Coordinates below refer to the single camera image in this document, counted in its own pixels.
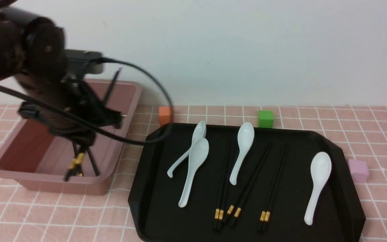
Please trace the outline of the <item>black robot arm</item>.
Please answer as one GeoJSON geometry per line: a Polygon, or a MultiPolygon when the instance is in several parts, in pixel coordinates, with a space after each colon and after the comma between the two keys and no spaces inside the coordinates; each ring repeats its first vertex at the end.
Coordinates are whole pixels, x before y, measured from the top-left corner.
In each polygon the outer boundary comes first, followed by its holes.
{"type": "Polygon", "coordinates": [[[14,77],[30,98],[99,128],[121,128],[121,112],[106,107],[114,83],[100,99],[83,79],[103,72],[103,65],[93,62],[102,53],[66,49],[65,40],[63,28],[49,18],[0,9],[0,81],[14,77]]]}

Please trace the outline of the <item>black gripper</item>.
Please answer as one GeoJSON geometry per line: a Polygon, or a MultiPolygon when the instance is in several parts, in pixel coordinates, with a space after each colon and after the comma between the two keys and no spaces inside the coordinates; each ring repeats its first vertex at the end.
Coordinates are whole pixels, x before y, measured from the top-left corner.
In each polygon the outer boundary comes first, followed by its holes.
{"type": "Polygon", "coordinates": [[[59,136],[67,136],[73,146],[74,158],[80,153],[86,153],[94,145],[96,133],[67,119],[66,114],[99,128],[112,126],[119,129],[122,125],[121,112],[108,107],[115,79],[107,83],[101,95],[97,95],[86,81],[74,75],[48,78],[23,72],[15,75],[15,79],[31,99],[23,101],[17,113],[23,119],[32,119],[46,125],[59,136]],[[64,114],[41,107],[37,104],[39,102],[61,110],[64,114]]]}

